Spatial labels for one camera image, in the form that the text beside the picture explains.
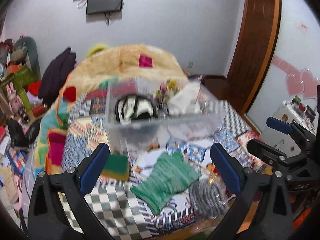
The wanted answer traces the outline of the green knitted cloth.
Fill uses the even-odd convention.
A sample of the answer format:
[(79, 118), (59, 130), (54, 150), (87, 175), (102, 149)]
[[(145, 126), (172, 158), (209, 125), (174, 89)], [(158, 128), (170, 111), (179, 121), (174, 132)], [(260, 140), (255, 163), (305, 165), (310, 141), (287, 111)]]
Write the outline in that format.
[(180, 152), (163, 152), (148, 178), (132, 187), (131, 192), (147, 204), (153, 215), (159, 215), (172, 196), (184, 192), (200, 176)]

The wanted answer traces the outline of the white drawstring pouch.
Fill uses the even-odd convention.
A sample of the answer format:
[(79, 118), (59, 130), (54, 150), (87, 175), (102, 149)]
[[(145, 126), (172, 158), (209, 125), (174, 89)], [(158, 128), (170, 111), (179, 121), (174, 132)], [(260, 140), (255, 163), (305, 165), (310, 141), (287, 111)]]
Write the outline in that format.
[(201, 84), (189, 82), (167, 103), (169, 115), (200, 114), (200, 103), (197, 98)]

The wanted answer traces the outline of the floral patterned pouch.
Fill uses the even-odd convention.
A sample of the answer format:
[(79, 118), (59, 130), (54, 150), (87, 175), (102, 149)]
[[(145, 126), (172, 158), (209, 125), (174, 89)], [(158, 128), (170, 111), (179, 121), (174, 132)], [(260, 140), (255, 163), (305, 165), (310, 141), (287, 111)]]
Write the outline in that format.
[(180, 88), (176, 79), (164, 81), (159, 85), (159, 88), (153, 95), (159, 119), (165, 119), (169, 115), (168, 102), (179, 91)]

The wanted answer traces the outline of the white bag with black straps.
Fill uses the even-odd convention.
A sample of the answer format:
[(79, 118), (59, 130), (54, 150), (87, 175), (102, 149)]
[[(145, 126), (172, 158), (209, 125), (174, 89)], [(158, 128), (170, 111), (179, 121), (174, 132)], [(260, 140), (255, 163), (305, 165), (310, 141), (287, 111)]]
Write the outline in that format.
[(114, 111), (116, 122), (121, 125), (158, 118), (153, 101), (139, 94), (127, 94), (118, 99)]

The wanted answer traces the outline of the clear plastic storage box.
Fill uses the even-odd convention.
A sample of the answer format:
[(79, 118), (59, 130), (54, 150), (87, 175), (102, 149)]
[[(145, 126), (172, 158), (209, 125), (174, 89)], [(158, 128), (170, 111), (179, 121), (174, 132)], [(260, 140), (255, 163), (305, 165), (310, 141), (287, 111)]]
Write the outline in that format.
[(223, 102), (199, 80), (138, 77), (108, 83), (105, 127), (113, 153), (144, 153), (170, 139), (204, 139), (225, 116)]

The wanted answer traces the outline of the white cabinet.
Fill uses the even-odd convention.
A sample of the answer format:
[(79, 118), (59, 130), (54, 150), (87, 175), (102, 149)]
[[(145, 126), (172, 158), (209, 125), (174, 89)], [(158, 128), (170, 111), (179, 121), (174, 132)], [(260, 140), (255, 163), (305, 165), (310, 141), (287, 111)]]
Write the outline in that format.
[(298, 105), (283, 101), (272, 115), (271, 121), (266, 122), (267, 126), (263, 129), (259, 138), (269, 146), (285, 153), (287, 157), (295, 156), (300, 153), (300, 148), (289, 136), (289, 133), (293, 131), (290, 126), (293, 121), (316, 135), (313, 122), (306, 117)]

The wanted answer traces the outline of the green yellow sponge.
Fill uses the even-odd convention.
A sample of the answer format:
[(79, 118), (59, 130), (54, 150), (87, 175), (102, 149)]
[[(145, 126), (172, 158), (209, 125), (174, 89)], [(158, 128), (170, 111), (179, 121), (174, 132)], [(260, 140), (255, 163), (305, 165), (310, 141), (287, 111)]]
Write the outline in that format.
[(102, 176), (119, 181), (128, 181), (130, 174), (130, 163), (124, 155), (111, 154), (103, 168)]

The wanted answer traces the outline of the patchwork patterned tablecloth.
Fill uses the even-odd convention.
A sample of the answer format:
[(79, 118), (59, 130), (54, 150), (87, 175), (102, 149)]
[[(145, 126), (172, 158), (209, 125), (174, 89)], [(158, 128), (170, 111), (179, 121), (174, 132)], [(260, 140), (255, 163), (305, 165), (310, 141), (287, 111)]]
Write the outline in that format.
[[(114, 239), (177, 238), (179, 231), (211, 231), (221, 221), (233, 201), (210, 158), (210, 147), (218, 142), (243, 167), (262, 172), (265, 163), (249, 154), (246, 142), (256, 137), (241, 116), (226, 101), (226, 116), (219, 129), (204, 140), (185, 141), (172, 135), (163, 148), (156, 147), (131, 157), (129, 181), (102, 177), (85, 200)], [(188, 169), (188, 187), (179, 193), (171, 190), (181, 183), (172, 177), (164, 181), (165, 202), (153, 213), (145, 194), (156, 175), (173, 174), (179, 167)]]

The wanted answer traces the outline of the pink bunny plush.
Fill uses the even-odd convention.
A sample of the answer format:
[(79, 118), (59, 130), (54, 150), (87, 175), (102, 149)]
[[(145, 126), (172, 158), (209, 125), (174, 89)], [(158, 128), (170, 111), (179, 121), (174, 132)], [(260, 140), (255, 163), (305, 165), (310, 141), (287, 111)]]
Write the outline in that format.
[(13, 115), (17, 115), (18, 111), (23, 108), (23, 103), (20, 96), (17, 94), (13, 83), (11, 82), (6, 86), (7, 98), (9, 101), (9, 107)]

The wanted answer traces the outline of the green cardboard box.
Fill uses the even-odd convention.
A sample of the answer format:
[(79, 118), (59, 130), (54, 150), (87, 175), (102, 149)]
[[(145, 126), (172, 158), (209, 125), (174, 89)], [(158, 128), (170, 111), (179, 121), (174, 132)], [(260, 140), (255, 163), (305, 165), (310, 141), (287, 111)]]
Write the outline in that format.
[(8, 75), (2, 82), (1, 88), (6, 93), (6, 86), (11, 82), (14, 85), (14, 89), (18, 92), (23, 87), (35, 83), (39, 80), (37, 72), (30, 70), (27, 66), (22, 67), (14, 74)]

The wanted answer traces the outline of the dark purple jacket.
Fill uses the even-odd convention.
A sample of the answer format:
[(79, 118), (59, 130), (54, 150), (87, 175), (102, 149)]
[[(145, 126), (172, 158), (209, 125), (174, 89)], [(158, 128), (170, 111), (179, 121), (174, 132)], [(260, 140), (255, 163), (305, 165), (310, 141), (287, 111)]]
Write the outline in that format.
[(59, 95), (60, 89), (65, 84), (67, 76), (76, 64), (76, 53), (67, 47), (47, 67), (41, 79), (38, 98), (50, 107)]

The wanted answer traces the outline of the beige fluffy blanket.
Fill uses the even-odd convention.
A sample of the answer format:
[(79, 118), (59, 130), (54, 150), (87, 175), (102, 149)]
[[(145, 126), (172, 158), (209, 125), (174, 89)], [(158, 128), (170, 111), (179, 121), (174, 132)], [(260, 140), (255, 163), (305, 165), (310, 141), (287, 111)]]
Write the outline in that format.
[(68, 74), (57, 99), (41, 120), (40, 132), (33, 150), (33, 171), (48, 174), (61, 173), (60, 153), (50, 153), (48, 135), (65, 134), (68, 118), (75, 102), (63, 99), (65, 90), (75, 88), (75, 98), (92, 92), (105, 81), (143, 77), (149, 80), (186, 80), (187, 77), (176, 57), (166, 50), (144, 44), (124, 45), (100, 51), (78, 63)]

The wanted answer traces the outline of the grey green plush toy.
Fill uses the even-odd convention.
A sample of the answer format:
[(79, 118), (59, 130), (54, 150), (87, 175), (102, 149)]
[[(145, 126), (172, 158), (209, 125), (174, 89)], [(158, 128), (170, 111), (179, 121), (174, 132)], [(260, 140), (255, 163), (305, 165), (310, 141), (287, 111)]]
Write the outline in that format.
[(27, 68), (41, 77), (40, 64), (35, 40), (30, 36), (20, 38), (13, 46), (10, 56), (13, 63), (25, 63)]

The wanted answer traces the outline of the pink heart wall decoration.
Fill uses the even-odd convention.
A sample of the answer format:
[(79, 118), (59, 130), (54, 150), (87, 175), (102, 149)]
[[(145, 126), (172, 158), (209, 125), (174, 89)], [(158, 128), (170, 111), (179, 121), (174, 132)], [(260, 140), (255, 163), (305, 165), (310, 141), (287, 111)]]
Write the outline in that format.
[(286, 74), (285, 85), (289, 96), (301, 95), (303, 99), (317, 98), (319, 78), (313, 77), (309, 69), (298, 70), (278, 56), (273, 57), (272, 64)]

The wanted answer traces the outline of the small black wall monitor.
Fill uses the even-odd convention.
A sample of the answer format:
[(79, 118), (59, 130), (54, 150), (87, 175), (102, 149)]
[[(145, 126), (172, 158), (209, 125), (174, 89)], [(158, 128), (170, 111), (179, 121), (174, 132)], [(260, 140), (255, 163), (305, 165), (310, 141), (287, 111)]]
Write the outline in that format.
[(86, 14), (104, 14), (122, 10), (123, 0), (87, 0)]

